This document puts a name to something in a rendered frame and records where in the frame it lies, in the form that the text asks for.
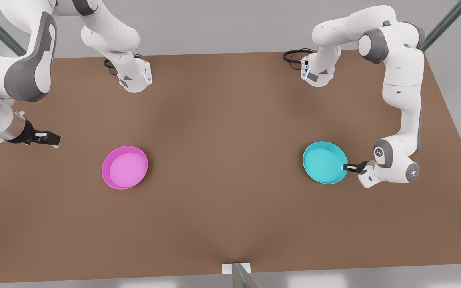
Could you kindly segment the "white frame post foot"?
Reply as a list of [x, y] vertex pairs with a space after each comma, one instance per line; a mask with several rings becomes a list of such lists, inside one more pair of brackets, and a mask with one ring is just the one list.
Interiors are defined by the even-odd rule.
[[[234, 264], [222, 264], [222, 274], [231, 274]], [[251, 273], [251, 263], [241, 263], [247, 273]]]

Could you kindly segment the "pink plate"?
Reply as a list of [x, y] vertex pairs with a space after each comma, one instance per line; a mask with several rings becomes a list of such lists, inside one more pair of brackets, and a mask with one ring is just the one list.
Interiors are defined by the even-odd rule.
[[104, 182], [125, 190], [141, 182], [148, 171], [148, 157], [135, 146], [121, 146], [109, 153], [101, 166]]

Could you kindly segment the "blue plate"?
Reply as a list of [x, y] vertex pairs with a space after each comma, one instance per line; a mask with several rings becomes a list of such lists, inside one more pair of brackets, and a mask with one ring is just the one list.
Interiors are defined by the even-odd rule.
[[343, 166], [348, 164], [348, 159], [343, 150], [331, 142], [314, 142], [307, 146], [302, 162], [309, 177], [322, 184], [336, 184], [347, 175]]

